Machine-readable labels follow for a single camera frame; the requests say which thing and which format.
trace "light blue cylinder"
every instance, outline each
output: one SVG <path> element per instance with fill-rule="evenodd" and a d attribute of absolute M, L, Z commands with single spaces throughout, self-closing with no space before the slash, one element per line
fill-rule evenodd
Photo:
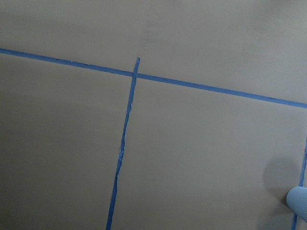
<path fill-rule="evenodd" d="M 301 219 L 307 222 L 307 188 L 294 187 L 287 194 L 287 205 Z"/>

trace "gray surface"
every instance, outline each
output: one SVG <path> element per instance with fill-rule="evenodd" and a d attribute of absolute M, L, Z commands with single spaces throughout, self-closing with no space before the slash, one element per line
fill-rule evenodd
<path fill-rule="evenodd" d="M 0 46 L 307 103 L 307 1 L 0 0 Z"/>
<path fill-rule="evenodd" d="M 131 78 L 4 55 L 0 69 L 0 229 L 103 229 Z"/>
<path fill-rule="evenodd" d="M 138 80 L 113 229 L 289 230 L 306 115 Z"/>

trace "cylindrical object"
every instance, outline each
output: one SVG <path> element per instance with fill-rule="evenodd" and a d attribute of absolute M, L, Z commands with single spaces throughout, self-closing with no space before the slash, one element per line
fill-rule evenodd
<path fill-rule="evenodd" d="M 307 222 L 307 188 L 294 187 L 287 194 L 287 205 L 301 219 Z"/>

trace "blue tape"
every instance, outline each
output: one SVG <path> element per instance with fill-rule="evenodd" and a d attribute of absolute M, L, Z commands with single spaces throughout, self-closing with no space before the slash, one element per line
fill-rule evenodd
<path fill-rule="evenodd" d="M 298 186 L 300 186 L 300 187 L 303 187 L 303 185 L 304 185 L 306 161 L 307 161 L 307 139 L 306 139 L 306 143 L 305 143 L 305 153 L 304 153 L 304 157 L 303 157 L 302 170 L 301 170 L 301 174 L 300 174 L 300 177 L 299 177 Z M 297 223 L 297 214 L 294 214 L 293 219 L 292 219 L 291 230 L 296 230 L 296 223 Z"/>
<path fill-rule="evenodd" d="M 136 78 L 137 78 L 137 74 L 138 74 L 139 64 L 140 64 L 140 58 L 138 57 L 138 59 L 135 63 L 135 66 L 134 66 L 134 70 L 133 70 L 133 76 L 132 76 L 132 81 L 131 81 L 130 94 L 129 94 L 129 99 L 128 99 L 128 105 L 127 105 L 127 112 L 126 112 L 126 117 L 125 117 L 123 135 L 121 137 L 120 151 L 119 151 L 117 168 L 116 168 L 115 179 L 114 179 L 114 184 L 113 184 L 113 192 L 112 192 L 112 197 L 111 197 L 109 214 L 108 214 L 108 217 L 107 217 L 106 230 L 111 230 L 111 225 L 112 225 L 112 219 L 113 219 L 113 213 L 114 213 L 114 207 L 115 207 L 116 195 L 117 195 L 118 174 L 119 174 L 119 171 L 120 171 L 120 168 L 121 168 L 121 165 L 122 165 L 122 161 L 123 161 L 123 157 L 124 157 L 124 153 L 125 153 L 125 141 L 126 141 L 127 125 L 128 125 L 128 122 L 129 122 L 129 115 L 130 115 L 130 112 L 131 112 L 131 109 L 132 109 L 134 89 L 135 89 L 135 85 L 136 85 Z"/>
<path fill-rule="evenodd" d="M 115 74 L 128 76 L 128 77 L 132 77 L 133 75 L 133 73 L 129 71 L 123 71 L 119 69 L 112 69 L 112 68 L 96 66 L 96 65 L 87 65 L 87 64 L 80 63 L 80 62 L 69 61 L 69 60 L 64 60 L 64 59 L 57 59 L 54 57 L 46 57 L 46 56 L 41 56 L 41 55 L 36 55 L 36 54 L 23 53 L 19 51 L 13 51 L 13 50 L 2 49 L 2 48 L 0 48 L 0 53 L 24 57 L 24 58 L 31 58 L 31 59 L 41 60 L 41 61 L 53 62 L 53 63 L 62 64 L 62 65 L 76 66 L 76 67 L 84 68 L 84 69 L 92 69 L 92 70 L 97 70 L 101 72 L 115 73 Z M 248 92 L 241 92 L 241 91 L 229 90 L 229 89 L 224 89 L 224 88 L 219 88 L 219 87 L 214 87 L 214 86 L 209 86 L 209 85 L 196 84 L 196 83 L 192 83 L 188 81 L 161 78 L 161 77 L 142 74 L 142 73 L 138 74 L 138 78 L 151 80 L 151 81 L 164 82 L 164 83 L 173 84 L 173 85 L 181 85 L 181 86 L 190 87 L 194 89 L 220 92 L 220 93 L 225 93 L 225 94 L 235 95 L 235 96 L 240 96 L 240 97 L 247 97 L 247 98 L 256 99 L 260 101 L 272 102 L 272 103 L 277 103 L 277 104 L 285 104 L 285 105 L 299 107 L 299 108 L 307 108 L 306 103 L 271 98 L 271 97 L 261 96 L 261 95 L 252 94 Z"/>
<path fill-rule="evenodd" d="M 151 80 L 151 81 L 159 81 L 159 82 L 164 82 L 164 83 L 173 84 L 173 85 L 181 85 L 181 86 L 190 87 L 194 89 L 220 92 L 220 93 L 235 95 L 239 97 L 247 97 L 251 99 L 256 99 L 256 100 L 261 100 L 261 101 L 266 101 L 266 102 L 273 102 L 277 104 L 285 104 L 285 105 L 290 105 L 290 106 L 295 106 L 295 107 L 300 107 L 300 108 L 307 108 L 307 104 L 305 103 L 276 99 L 276 98 L 261 96 L 261 95 L 252 94 L 248 92 L 229 90 L 229 89 L 224 89 L 224 88 L 219 88 L 219 87 L 214 87 L 214 86 L 209 86 L 209 85 L 201 85 L 201 84 L 191 83 L 191 82 L 182 81 L 182 80 L 161 78 L 161 77 L 146 75 L 146 74 L 141 74 L 141 73 L 138 74 L 138 78 Z"/>
<path fill-rule="evenodd" d="M 62 65 L 67 65 L 67 66 L 75 66 L 75 67 L 84 68 L 84 69 L 92 69 L 92 70 L 107 72 L 107 73 L 115 73 L 115 74 L 124 75 L 128 77 L 132 77 L 132 74 L 133 74 L 132 72 L 129 72 L 129 71 L 112 69 L 112 68 L 103 67 L 103 66 L 88 65 L 88 64 L 81 63 L 81 62 L 58 59 L 54 57 L 46 57 L 46 56 L 36 55 L 36 54 L 23 53 L 23 52 L 14 51 L 14 50 L 8 50 L 8 49 L 0 48 L 0 54 L 7 54 L 7 55 L 13 55 L 13 56 L 18 56 L 18 57 L 23 57 L 23 58 L 36 59 L 40 61 L 47 61 L 47 62 L 62 64 Z"/>

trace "blue line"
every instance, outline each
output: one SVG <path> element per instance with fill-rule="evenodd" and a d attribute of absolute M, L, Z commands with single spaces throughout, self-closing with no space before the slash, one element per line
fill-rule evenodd
<path fill-rule="evenodd" d="M 112 198 L 111 198 L 111 203 L 110 203 L 110 208 L 109 208 L 109 214 L 107 217 L 107 223 L 106 223 L 106 230 L 111 230 L 111 225 L 112 225 L 112 218 L 113 218 L 113 213 L 114 213 L 114 207 L 115 207 L 115 202 L 116 202 L 116 195 L 117 195 L 117 185 L 118 185 L 118 174 L 122 165 L 124 153 L 125 153 L 125 141 L 126 141 L 126 132 L 127 132 L 127 125 L 129 122 L 129 115 L 132 109 L 132 103 L 133 103 L 133 96 L 134 96 L 134 89 L 136 85 L 136 78 L 138 74 L 138 68 L 140 64 L 140 58 L 138 57 L 134 70 L 133 70 L 133 76 L 132 76 L 132 81 L 131 81 L 131 88 L 130 88 L 130 94 L 129 94 L 129 99 L 128 99 L 128 105 L 127 105 L 127 112 L 126 112 L 126 118 L 125 118 L 125 124 L 124 124 L 124 130 L 123 130 L 123 135 L 121 137 L 121 144 L 120 144 L 120 152 L 118 156 L 118 162 L 117 162 L 117 168 L 116 168 L 116 173 L 115 173 L 115 179 L 114 179 L 114 184 L 113 184 L 113 192 L 112 192 Z"/>
<path fill-rule="evenodd" d="M 209 85 L 201 85 L 201 84 L 191 83 L 191 82 L 182 81 L 182 80 L 161 78 L 161 77 L 146 75 L 146 74 L 141 74 L 141 73 L 138 74 L 138 78 L 147 79 L 151 81 L 159 81 L 159 82 L 164 82 L 164 83 L 173 84 L 173 85 L 181 85 L 181 86 L 190 87 L 194 89 L 220 92 L 220 93 L 235 95 L 239 97 L 247 97 L 251 99 L 256 99 L 256 100 L 261 100 L 261 101 L 266 101 L 266 102 L 273 102 L 277 104 L 285 104 L 285 105 L 290 105 L 290 106 L 295 106 L 295 107 L 300 107 L 300 108 L 307 108 L 307 104 L 305 103 L 276 99 L 276 98 L 261 96 L 261 95 L 252 94 L 248 92 L 229 90 L 229 89 L 224 89 L 224 88 L 219 88 L 219 87 L 214 87 L 214 86 L 209 86 Z"/>
<path fill-rule="evenodd" d="M 87 65 L 87 64 L 80 63 L 80 62 L 74 62 L 74 61 L 69 61 L 69 60 L 64 60 L 64 59 L 57 59 L 54 57 L 46 57 L 46 56 L 41 56 L 41 55 L 36 55 L 36 54 L 23 53 L 19 51 L 8 50 L 8 49 L 0 48 L 0 53 L 24 57 L 24 58 L 32 58 L 32 59 L 41 60 L 41 61 L 48 61 L 48 62 L 58 63 L 62 65 L 76 66 L 80 68 L 92 69 L 92 70 L 97 70 L 97 71 L 102 71 L 102 72 L 115 73 L 115 74 L 124 75 L 128 77 L 132 77 L 133 75 L 133 73 L 129 71 L 122 71 L 119 69 L 112 69 L 112 68 L 96 66 L 96 65 Z M 305 109 L 307 108 L 306 103 L 271 98 L 271 97 L 261 96 L 261 95 L 248 93 L 248 92 L 241 92 L 241 91 L 229 90 L 229 89 L 224 89 L 224 88 L 219 88 L 219 87 L 214 87 L 214 86 L 209 86 L 209 85 L 196 84 L 196 83 L 192 83 L 188 81 L 161 78 L 161 77 L 142 74 L 142 73 L 138 73 L 137 75 L 138 75 L 138 78 L 151 80 L 151 81 L 164 82 L 164 83 L 173 84 L 173 85 L 181 85 L 185 87 L 190 87 L 190 88 L 200 89 L 200 90 L 207 90 L 207 91 L 212 91 L 212 92 L 220 92 L 220 93 L 225 93 L 229 95 L 246 97 L 246 98 L 251 98 L 251 99 L 256 99 L 256 100 L 266 101 L 266 102 L 272 102 L 272 103 L 277 103 L 277 104 L 285 104 L 285 105 L 299 107 L 299 108 L 305 108 Z"/>
<path fill-rule="evenodd" d="M 299 177 L 298 186 L 300 186 L 300 187 L 303 187 L 303 185 L 304 185 L 306 161 L 307 161 L 307 139 L 306 139 L 306 143 L 305 143 L 305 153 L 304 153 L 304 157 L 303 157 L 302 170 L 301 170 L 301 174 L 300 174 L 300 177 Z M 296 223 L 297 223 L 297 214 L 294 213 L 293 219 L 292 219 L 291 230 L 296 230 Z"/>
<path fill-rule="evenodd" d="M 84 69 L 92 69 L 92 70 L 107 72 L 107 73 L 115 73 L 115 74 L 124 75 L 128 77 L 132 77 L 132 74 L 133 74 L 132 72 L 129 72 L 129 71 L 122 71 L 119 69 L 112 69 L 112 68 L 103 67 L 103 66 L 88 65 L 88 64 L 81 63 L 81 62 L 69 61 L 69 60 L 58 59 L 54 57 L 36 55 L 36 54 L 23 53 L 23 52 L 9 50 L 9 49 L 0 48 L 0 54 L 13 55 L 13 56 L 18 56 L 18 57 L 23 57 L 23 58 L 31 58 L 31 59 L 36 59 L 40 61 L 47 61 L 47 62 L 62 64 L 62 65 L 67 65 L 67 66 L 75 66 L 75 67 L 84 68 Z"/>

